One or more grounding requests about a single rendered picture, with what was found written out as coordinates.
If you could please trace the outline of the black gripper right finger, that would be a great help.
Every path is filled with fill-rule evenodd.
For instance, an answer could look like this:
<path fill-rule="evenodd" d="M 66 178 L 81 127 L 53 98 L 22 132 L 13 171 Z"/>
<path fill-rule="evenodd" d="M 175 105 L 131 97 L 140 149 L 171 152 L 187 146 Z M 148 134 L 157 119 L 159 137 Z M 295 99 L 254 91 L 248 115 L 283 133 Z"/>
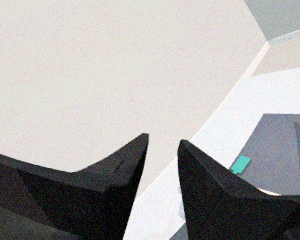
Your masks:
<path fill-rule="evenodd" d="M 177 157 L 187 239 L 275 240 L 300 227 L 300 195 L 259 191 L 187 139 Z"/>

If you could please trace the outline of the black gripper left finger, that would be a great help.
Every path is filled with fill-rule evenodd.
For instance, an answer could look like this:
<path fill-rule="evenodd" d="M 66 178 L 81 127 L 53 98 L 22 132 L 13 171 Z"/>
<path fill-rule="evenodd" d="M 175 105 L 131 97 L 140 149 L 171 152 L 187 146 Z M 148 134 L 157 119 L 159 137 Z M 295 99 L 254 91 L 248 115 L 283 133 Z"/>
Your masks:
<path fill-rule="evenodd" d="M 86 237 L 122 240 L 145 169 L 149 135 L 82 171 L 58 171 L 0 155 L 0 207 Z"/>

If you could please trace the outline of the dark grey square mat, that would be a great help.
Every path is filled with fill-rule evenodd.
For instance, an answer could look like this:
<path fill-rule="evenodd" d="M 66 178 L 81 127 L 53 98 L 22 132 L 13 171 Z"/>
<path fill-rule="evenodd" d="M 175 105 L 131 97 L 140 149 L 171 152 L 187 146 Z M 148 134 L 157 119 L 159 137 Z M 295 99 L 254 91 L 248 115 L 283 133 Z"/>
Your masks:
<path fill-rule="evenodd" d="M 300 115 L 263 113 L 234 163 L 239 156 L 251 159 L 237 175 L 247 183 L 282 196 L 300 195 Z"/>

